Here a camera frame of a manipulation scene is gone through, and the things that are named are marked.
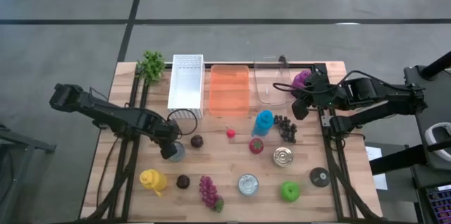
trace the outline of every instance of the artificial plant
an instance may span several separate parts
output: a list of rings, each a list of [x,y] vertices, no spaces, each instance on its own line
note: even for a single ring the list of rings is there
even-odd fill
[[[144,78],[147,84],[160,80],[163,69],[165,68],[163,54],[160,51],[145,51],[144,60],[138,60],[138,67],[142,69],[138,75]]]

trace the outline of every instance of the gray floor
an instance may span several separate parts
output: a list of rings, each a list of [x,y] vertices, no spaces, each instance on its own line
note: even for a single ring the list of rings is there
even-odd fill
[[[0,0],[0,19],[126,19],[132,0]],[[451,18],[450,0],[141,0],[137,18]],[[18,223],[75,220],[98,130],[80,114],[52,110],[57,82],[107,93],[124,25],[0,25],[0,120],[58,144],[37,154],[16,209]],[[402,69],[451,50],[451,25],[134,26],[126,61],[145,49],[249,61],[285,54],[292,61],[345,61],[389,82]],[[396,116],[364,127],[367,140],[415,145],[415,121]],[[384,215],[414,220],[412,206],[382,203]]]

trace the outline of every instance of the mustard bottle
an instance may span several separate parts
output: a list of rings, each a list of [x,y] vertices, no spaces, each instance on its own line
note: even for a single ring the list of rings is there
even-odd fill
[[[168,186],[166,176],[153,169],[143,171],[140,175],[140,182],[144,188],[154,190],[160,197],[163,196],[161,191]]]

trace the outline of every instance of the green apple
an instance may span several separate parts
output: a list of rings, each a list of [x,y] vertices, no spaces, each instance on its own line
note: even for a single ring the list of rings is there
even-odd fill
[[[301,189],[296,182],[285,181],[280,186],[280,195],[288,202],[294,202],[301,194]]]

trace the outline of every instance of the white box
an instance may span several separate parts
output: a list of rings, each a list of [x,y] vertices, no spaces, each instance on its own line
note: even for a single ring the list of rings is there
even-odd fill
[[[197,118],[204,115],[204,55],[176,54],[173,57],[168,110],[187,108]],[[194,118],[188,111],[175,112],[171,118]]]

